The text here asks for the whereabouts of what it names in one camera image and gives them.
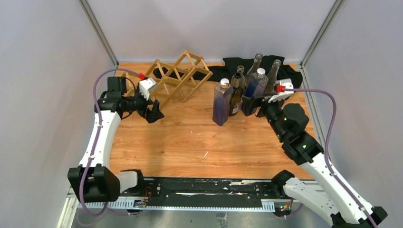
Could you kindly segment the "blue square bottle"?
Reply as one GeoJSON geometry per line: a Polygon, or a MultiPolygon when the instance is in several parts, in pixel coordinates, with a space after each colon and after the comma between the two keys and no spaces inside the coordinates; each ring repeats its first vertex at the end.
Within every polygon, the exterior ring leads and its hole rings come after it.
{"type": "Polygon", "coordinates": [[[229,118],[232,93],[233,86],[227,78],[221,79],[214,88],[212,120],[218,126],[223,126],[229,118]]]}
{"type": "Polygon", "coordinates": [[[241,110],[245,114],[245,116],[249,116],[254,114],[256,108],[248,110],[248,103],[246,99],[251,99],[254,95],[261,95],[263,94],[265,87],[268,83],[268,78],[266,76],[266,71],[263,68],[258,68],[256,73],[251,75],[251,79],[247,85],[246,91],[242,97],[242,106],[241,110]]]}

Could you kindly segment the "dark brown wine bottle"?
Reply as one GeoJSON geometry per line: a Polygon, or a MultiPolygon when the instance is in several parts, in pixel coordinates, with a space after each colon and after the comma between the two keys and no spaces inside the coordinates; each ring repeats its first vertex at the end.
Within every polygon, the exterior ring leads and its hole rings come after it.
{"type": "Polygon", "coordinates": [[[232,76],[230,84],[232,85],[233,92],[230,101],[229,116],[234,116],[238,113],[241,106],[241,97],[243,93],[242,74],[237,72],[232,76]]]}

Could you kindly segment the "clear bottle pale label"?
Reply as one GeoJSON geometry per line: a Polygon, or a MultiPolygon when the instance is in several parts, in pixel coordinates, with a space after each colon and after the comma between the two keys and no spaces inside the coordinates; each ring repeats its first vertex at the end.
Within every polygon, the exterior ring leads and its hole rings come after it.
{"type": "Polygon", "coordinates": [[[275,82],[277,79],[277,74],[278,74],[278,70],[281,66],[281,61],[279,59],[274,60],[273,65],[269,71],[269,73],[267,74],[267,84],[264,90],[264,95],[274,95],[276,94],[276,90],[275,90],[275,82]]]}

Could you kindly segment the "small clear bottle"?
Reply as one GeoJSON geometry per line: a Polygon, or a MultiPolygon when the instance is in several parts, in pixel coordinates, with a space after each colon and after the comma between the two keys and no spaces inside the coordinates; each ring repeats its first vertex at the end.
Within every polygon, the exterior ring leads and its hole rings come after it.
{"type": "Polygon", "coordinates": [[[239,66],[237,67],[237,72],[241,75],[241,78],[242,78],[242,79],[244,79],[244,69],[245,69],[245,67],[242,66],[242,65],[239,65],[239,66]]]}

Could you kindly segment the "clear bottle black gold label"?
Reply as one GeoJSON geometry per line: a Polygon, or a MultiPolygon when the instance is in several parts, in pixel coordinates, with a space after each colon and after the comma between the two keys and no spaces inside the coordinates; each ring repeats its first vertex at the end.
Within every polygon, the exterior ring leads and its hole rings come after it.
{"type": "Polygon", "coordinates": [[[248,72],[246,73],[245,81],[244,81],[244,88],[246,88],[248,86],[248,83],[250,81],[252,74],[256,73],[257,69],[260,67],[262,58],[263,58],[263,54],[260,52],[255,55],[253,64],[252,64],[251,68],[248,70],[248,72]]]}

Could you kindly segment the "wooden wine rack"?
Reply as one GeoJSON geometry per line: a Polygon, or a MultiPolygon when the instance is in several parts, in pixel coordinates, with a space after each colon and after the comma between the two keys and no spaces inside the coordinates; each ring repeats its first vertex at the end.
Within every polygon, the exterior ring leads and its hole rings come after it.
{"type": "Polygon", "coordinates": [[[160,99],[160,108],[165,107],[171,100],[187,102],[212,75],[213,72],[204,58],[188,50],[174,63],[156,59],[145,73],[146,77],[157,82],[150,98],[160,99]]]}

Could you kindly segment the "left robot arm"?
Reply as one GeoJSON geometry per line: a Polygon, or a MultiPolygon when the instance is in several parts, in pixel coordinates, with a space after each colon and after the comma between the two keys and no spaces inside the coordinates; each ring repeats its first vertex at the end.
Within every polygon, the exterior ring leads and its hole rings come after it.
{"type": "Polygon", "coordinates": [[[145,192],[144,176],[139,169],[110,171],[110,153],[117,128],[124,113],[137,112],[148,123],[164,118],[158,100],[152,101],[151,92],[157,87],[152,78],[145,77],[138,84],[136,94],[125,96],[125,77],[109,77],[107,90],[95,104],[94,128],[88,147],[78,167],[70,168],[67,178],[79,201],[113,202],[128,190],[134,196],[145,192]]]}

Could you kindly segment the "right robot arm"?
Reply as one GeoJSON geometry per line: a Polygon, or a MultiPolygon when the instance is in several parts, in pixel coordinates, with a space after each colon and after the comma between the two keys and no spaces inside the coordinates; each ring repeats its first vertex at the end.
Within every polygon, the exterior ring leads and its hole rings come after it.
{"type": "Polygon", "coordinates": [[[325,160],[324,148],[305,130],[309,118],[301,105],[282,107],[281,102],[269,102],[263,97],[243,97],[242,104],[248,115],[260,108],[257,117],[267,119],[286,156],[310,173],[325,192],[320,194],[283,170],[271,180],[275,197],[300,201],[333,228],[375,228],[386,219],[388,214],[383,207],[372,206],[349,189],[335,167],[325,160]]]}

